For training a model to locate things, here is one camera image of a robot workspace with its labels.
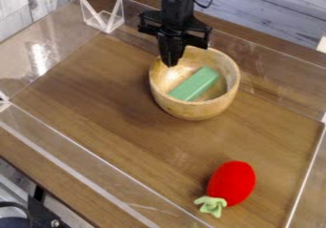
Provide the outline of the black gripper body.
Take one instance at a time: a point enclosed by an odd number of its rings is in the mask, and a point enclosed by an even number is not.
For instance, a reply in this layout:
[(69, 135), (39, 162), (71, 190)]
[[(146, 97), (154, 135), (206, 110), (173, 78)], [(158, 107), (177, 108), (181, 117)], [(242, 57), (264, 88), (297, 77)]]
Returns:
[(157, 37), (161, 49), (182, 50), (188, 45), (208, 48), (212, 27), (194, 15), (178, 21), (172, 15), (165, 18), (161, 10), (149, 10), (140, 18), (140, 32)]

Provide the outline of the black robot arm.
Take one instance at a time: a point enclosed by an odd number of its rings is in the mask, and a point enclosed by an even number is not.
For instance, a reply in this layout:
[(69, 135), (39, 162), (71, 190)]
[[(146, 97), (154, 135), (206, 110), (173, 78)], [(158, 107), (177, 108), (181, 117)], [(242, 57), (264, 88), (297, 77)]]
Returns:
[(161, 59), (169, 67), (177, 65), (188, 46), (208, 49), (213, 28), (196, 17), (194, 5), (208, 9), (212, 2), (162, 0), (161, 10), (140, 14), (140, 32), (157, 37)]

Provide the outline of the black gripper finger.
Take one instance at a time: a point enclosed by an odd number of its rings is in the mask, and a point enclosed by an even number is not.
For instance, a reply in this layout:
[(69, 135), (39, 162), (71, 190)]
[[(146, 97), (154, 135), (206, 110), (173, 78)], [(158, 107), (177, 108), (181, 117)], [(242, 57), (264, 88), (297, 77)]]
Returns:
[(158, 45), (160, 45), (162, 61), (168, 66), (170, 66), (172, 65), (170, 38), (168, 36), (158, 36)]
[(172, 45), (172, 65), (176, 66), (178, 63), (178, 60), (184, 56), (185, 51), (185, 43), (184, 39), (181, 37), (173, 38), (173, 45)]

